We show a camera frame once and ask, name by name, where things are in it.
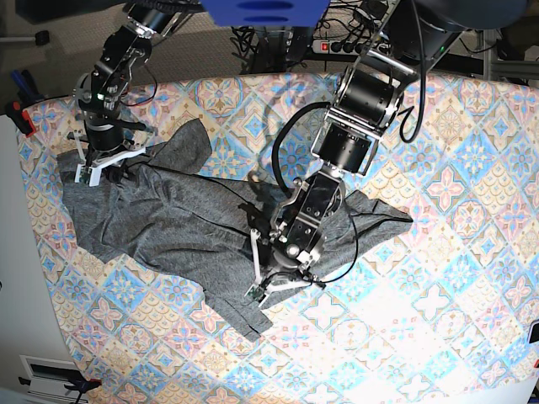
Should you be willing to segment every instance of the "table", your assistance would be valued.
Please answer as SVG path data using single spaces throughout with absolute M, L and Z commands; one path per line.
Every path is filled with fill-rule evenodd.
M 213 149 L 201 173 L 242 179 L 264 172 L 279 128 L 300 107 L 332 99 L 337 81 L 170 83 L 125 117 L 158 128 L 135 134 L 149 146 L 201 119 Z M 416 84 L 404 104 L 418 100 Z M 427 100 L 414 144 L 398 139 L 396 121 L 367 177 L 346 177 L 349 190 L 409 212 L 411 231 L 325 291 L 268 309 L 275 325 L 256 343 L 206 306 L 197 284 L 127 256 L 101 263 L 77 246 L 55 156 L 74 148 L 66 136 L 82 122 L 71 99 L 31 107 L 38 132 L 19 135 L 29 214 L 73 361 L 104 383 L 88 393 L 94 401 L 414 402 L 536 377 L 539 348 L 526 336 L 539 318 L 539 91 L 430 76 Z M 321 118 L 286 138 L 287 181 L 316 166 L 308 150 Z

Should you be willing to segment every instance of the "patterned tablecloth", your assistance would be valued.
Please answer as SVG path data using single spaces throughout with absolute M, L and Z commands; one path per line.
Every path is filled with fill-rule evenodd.
M 241 77 L 171 83 L 127 118 L 166 141 L 200 118 L 213 154 L 202 173 L 246 178 L 269 162 L 278 129 L 301 106 L 329 100 L 336 76 Z M 140 90 L 140 98 L 152 91 Z M 350 189 L 406 210 L 412 230 L 369 251 L 325 291 L 268 310 L 275 326 L 250 343 L 205 305 L 200 287 L 127 256 L 110 263 L 77 246 L 61 203 L 55 155 L 82 128 L 69 99 L 29 110 L 19 136 L 35 241 L 73 360 L 106 403 L 409 402 L 536 377 L 539 348 L 539 91 L 430 77 L 417 141 L 386 133 L 366 178 Z M 418 86 L 405 104 L 416 103 Z M 320 114 L 282 147 L 285 177 L 312 171 Z

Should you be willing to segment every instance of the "power strip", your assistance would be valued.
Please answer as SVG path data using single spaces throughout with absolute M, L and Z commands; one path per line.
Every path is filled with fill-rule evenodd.
M 360 45 L 353 46 L 352 42 L 342 40 L 314 40 L 312 42 L 312 52 L 323 55 L 350 55 L 360 54 Z

